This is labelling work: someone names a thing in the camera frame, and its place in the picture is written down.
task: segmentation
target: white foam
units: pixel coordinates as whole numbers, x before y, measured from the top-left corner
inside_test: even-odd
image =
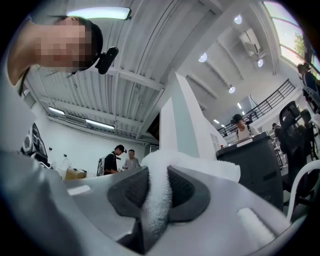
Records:
[[[83,185],[83,186],[77,186],[77,187],[69,188],[67,191],[68,191],[70,196],[75,196],[75,195],[79,195],[79,194],[82,194],[84,192],[87,192],[89,190],[90,190],[90,187],[88,185]]]
[[[250,208],[240,209],[237,215],[240,217],[248,237],[255,246],[255,250],[266,246],[276,238]]]
[[[150,153],[141,161],[141,165],[148,167],[150,182],[150,190],[142,207],[142,227],[145,237],[153,239],[158,238],[164,230],[172,203],[168,166],[188,168],[234,182],[240,179],[238,165],[195,158],[170,149]]]

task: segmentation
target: black machine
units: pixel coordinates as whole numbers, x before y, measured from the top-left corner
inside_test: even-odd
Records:
[[[39,162],[43,162],[48,167],[50,166],[50,164],[48,164],[48,155],[45,144],[41,139],[39,129],[35,123],[32,125],[32,128],[24,139],[21,152],[28,156],[35,154],[35,159]]]
[[[111,47],[107,52],[103,52],[100,55],[100,59],[95,67],[98,69],[99,74],[104,75],[107,73],[110,68],[112,62],[114,62],[116,56],[118,55],[118,48]]]
[[[216,158],[239,165],[239,183],[282,211],[281,171],[268,132],[224,147],[216,152]]]

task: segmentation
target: cardboard box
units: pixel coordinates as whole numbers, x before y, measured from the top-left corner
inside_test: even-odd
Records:
[[[87,172],[79,169],[67,169],[65,173],[65,180],[77,180],[87,177]]]

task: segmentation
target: ceiling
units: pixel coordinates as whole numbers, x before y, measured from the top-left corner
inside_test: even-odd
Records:
[[[98,6],[132,10],[131,19],[125,21],[92,20],[102,31],[102,50],[119,48],[107,74],[100,75],[93,66],[67,78],[69,74],[33,67],[26,85],[45,108],[114,125],[113,133],[137,142],[157,143],[146,132],[148,127],[143,127],[144,121],[161,96],[171,68],[183,60],[216,15],[197,0],[69,0],[42,6],[33,21],[47,24],[48,13],[61,15]]]
[[[116,136],[137,143],[157,143],[147,132],[159,113],[152,112],[166,88],[169,72],[179,72],[187,62],[191,65],[183,75],[210,122],[224,116],[227,121],[237,102],[249,108],[248,81],[260,73],[275,74],[277,70],[280,54],[275,48],[275,32],[255,0],[64,0],[42,6],[33,20],[52,23],[48,14],[99,6],[132,10],[129,20],[92,20],[103,33],[102,50],[112,46],[119,49],[107,74],[100,75],[93,66],[67,78],[66,73],[49,75],[50,70],[33,67],[26,85],[45,108],[52,106],[69,115],[114,125],[115,129],[108,132]],[[233,22],[238,12],[242,16],[239,25]],[[260,51],[267,53],[262,68],[256,65],[257,57],[249,57],[239,39],[249,28],[260,43]],[[203,52],[208,59],[199,62]],[[234,94],[228,93],[229,85],[236,86]]]

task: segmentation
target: corrugated metal ceiling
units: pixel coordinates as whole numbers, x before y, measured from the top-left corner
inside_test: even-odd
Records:
[[[100,75],[91,68],[67,78],[67,73],[51,74],[47,68],[33,67],[26,84],[46,104],[70,115],[115,125],[115,133],[130,137],[137,136],[160,88],[165,87],[160,81],[168,67],[187,56],[188,51],[181,48],[188,49],[186,41],[194,45],[199,39],[197,26],[213,22],[215,16],[197,0],[69,0],[64,4],[61,7],[60,2],[60,10],[131,8],[129,20],[93,20],[103,33],[103,51],[119,48],[113,69]]]

